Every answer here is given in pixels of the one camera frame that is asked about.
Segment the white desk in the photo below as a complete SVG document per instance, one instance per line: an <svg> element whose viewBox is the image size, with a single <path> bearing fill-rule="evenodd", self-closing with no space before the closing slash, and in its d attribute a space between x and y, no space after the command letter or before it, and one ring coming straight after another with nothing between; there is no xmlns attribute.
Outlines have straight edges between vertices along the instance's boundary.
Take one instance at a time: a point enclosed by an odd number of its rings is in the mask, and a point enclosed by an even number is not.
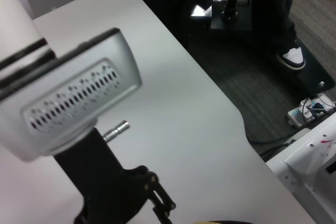
<svg viewBox="0 0 336 224"><path fill-rule="evenodd" d="M130 122L110 147L124 168L158 174L177 204L173 223L314 223L248 144L239 111L141 0L76 0L35 24L58 55L121 29L143 87L100 118L98 129ZM51 157L24 164L1 149L0 175L1 224L70 224L81 208ZM151 208L148 202L129 223L159 223Z"/></svg>

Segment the black mount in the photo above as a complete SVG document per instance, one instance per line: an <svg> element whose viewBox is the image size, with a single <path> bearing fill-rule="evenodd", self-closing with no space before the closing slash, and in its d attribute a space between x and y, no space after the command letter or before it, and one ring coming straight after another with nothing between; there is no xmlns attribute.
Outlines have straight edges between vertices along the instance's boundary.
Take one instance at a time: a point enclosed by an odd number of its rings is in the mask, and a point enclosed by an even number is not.
<svg viewBox="0 0 336 224"><path fill-rule="evenodd" d="M191 17L194 24L192 33L199 34L199 30L206 27L216 37L229 36L244 41L251 50L268 62L288 85L300 90L302 99L315 96L335 86L335 81L300 39L297 39L297 44L306 59L306 65L302 70L290 70L285 67L276 59L275 53L255 41L249 4L237 2L237 0L213 0L211 8L211 15Z"/></svg>
<svg viewBox="0 0 336 224"><path fill-rule="evenodd" d="M54 158L84 197L75 224L125 224L148 199L159 221L171 224L176 204L157 175L145 166L123 169L97 129Z"/></svg>

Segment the carpeted floor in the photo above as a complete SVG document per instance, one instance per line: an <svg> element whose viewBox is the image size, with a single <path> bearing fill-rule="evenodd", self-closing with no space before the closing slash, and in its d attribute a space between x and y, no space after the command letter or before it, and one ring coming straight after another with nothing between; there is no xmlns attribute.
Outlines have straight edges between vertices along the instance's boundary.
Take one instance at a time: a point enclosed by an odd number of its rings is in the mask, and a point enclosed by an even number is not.
<svg viewBox="0 0 336 224"><path fill-rule="evenodd" d="M336 79L336 1L293 0L290 17L299 38ZM189 52L238 107L251 140L266 142L297 131L286 119L286 113L298 105L293 90L249 48L192 39ZM336 88L327 94L336 98ZM274 145L254 148L261 153Z"/></svg>

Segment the sneaker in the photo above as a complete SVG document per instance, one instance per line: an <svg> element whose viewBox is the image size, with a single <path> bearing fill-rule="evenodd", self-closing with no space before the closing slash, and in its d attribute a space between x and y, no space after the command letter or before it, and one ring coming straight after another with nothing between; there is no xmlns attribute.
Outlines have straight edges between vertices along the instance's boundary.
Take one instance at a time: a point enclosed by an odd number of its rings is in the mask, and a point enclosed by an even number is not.
<svg viewBox="0 0 336 224"><path fill-rule="evenodd" d="M301 48L292 48L288 53L280 56L277 55L278 60L286 67L292 70L300 70L306 65L306 61L302 55Z"/></svg>

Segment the black pants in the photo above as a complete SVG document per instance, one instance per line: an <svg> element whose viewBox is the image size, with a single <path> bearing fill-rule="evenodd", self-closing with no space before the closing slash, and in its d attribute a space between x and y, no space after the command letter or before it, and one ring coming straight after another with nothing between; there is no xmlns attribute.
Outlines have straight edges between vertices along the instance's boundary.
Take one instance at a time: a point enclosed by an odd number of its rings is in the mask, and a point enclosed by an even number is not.
<svg viewBox="0 0 336 224"><path fill-rule="evenodd" d="M295 47L294 23L288 17L291 5L292 0L252 0L255 38L280 55Z"/></svg>

